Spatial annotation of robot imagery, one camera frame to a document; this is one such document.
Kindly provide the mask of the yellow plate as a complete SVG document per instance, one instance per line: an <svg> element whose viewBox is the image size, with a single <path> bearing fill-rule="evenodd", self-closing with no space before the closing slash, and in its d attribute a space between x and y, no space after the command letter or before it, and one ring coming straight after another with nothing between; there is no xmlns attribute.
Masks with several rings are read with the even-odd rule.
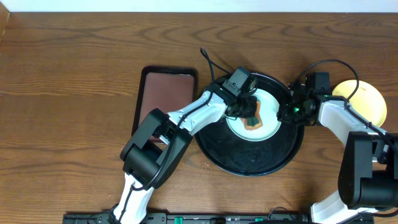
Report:
<svg viewBox="0 0 398 224"><path fill-rule="evenodd" d="M338 84L332 94L348 98L356 87L356 80ZM356 93L349 99L352 107L373 125L381 127L386 120L387 105L381 93L372 85L359 81Z"/></svg>

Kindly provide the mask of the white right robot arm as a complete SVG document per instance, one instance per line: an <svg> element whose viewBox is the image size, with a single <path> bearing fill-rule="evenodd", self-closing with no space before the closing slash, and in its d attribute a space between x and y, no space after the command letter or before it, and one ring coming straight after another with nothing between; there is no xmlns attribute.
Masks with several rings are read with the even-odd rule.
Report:
<svg viewBox="0 0 398 224"><path fill-rule="evenodd" d="M310 207L312 222L349 223L364 216L397 215L396 134L364 119L345 97L303 84L291 87L277 118L297 126L323 126L345 147L338 189Z"/></svg>

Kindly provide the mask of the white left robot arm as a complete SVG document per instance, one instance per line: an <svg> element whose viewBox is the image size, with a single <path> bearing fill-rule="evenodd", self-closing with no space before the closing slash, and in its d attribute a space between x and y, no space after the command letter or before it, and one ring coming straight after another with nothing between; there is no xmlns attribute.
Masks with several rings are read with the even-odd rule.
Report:
<svg viewBox="0 0 398 224"><path fill-rule="evenodd" d="M144 219L153 191L172 175L197 132L225 116L254 116L255 88L255 80L236 83L222 78L182 109L153 109L121 152L125 186L113 211L115 223Z"/></svg>

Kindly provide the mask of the green and yellow sponge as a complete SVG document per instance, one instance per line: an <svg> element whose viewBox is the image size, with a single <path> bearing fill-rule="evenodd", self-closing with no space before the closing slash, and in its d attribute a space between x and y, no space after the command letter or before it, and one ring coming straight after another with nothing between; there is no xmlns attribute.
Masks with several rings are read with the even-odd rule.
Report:
<svg viewBox="0 0 398 224"><path fill-rule="evenodd" d="M259 129L263 126L261 116L260 116L261 102L257 101L257 108L254 117L241 118L244 128L248 131L253 131Z"/></svg>

